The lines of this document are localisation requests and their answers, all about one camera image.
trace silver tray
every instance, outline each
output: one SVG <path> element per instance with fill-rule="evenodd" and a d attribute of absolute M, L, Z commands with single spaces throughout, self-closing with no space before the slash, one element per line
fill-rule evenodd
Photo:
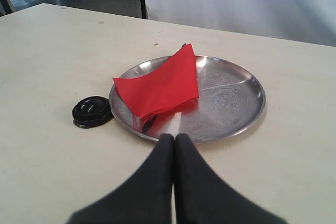
<path fill-rule="evenodd" d="M 168 57 L 139 64 L 121 78 L 148 74 Z M 117 121 L 129 131 L 157 141 L 161 133 L 187 133 L 195 144 L 221 140 L 248 129 L 260 116 L 266 97 L 260 82 L 244 68 L 218 58 L 196 56 L 199 99 L 190 108 L 171 112 L 154 121 L 142 133 L 133 127 L 133 115 L 121 100 L 115 85 L 110 91 L 110 105 Z"/>

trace folded napkin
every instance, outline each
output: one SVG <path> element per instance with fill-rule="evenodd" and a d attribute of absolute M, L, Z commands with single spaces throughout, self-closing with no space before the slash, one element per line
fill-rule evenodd
<path fill-rule="evenodd" d="M 198 98 L 196 57 L 191 44 L 145 76 L 113 80 L 121 99 L 141 125 L 159 113 Z"/>

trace black lid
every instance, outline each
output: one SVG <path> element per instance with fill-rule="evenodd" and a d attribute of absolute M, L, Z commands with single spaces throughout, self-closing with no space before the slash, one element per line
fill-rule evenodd
<path fill-rule="evenodd" d="M 73 122 L 84 129 L 103 125 L 113 118 L 109 100 L 104 97 L 88 97 L 72 110 Z"/>

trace round tray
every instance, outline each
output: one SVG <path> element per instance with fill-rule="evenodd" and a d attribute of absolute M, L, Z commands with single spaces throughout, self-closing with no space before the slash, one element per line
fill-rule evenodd
<path fill-rule="evenodd" d="M 139 64 L 121 78 L 148 74 L 168 57 Z M 196 56 L 199 98 L 182 110 L 158 116 L 145 133 L 133 127 L 133 115 L 113 85 L 109 101 L 117 121 L 136 135 L 158 141 L 161 133 L 186 133 L 195 144 L 221 140 L 249 128 L 265 107 L 260 82 L 244 68 L 218 58 Z"/>

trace white backdrop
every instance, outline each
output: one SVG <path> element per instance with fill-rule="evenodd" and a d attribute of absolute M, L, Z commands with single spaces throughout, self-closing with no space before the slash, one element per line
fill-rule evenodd
<path fill-rule="evenodd" d="M 146 0 L 149 19 L 336 46 L 336 0 Z"/>

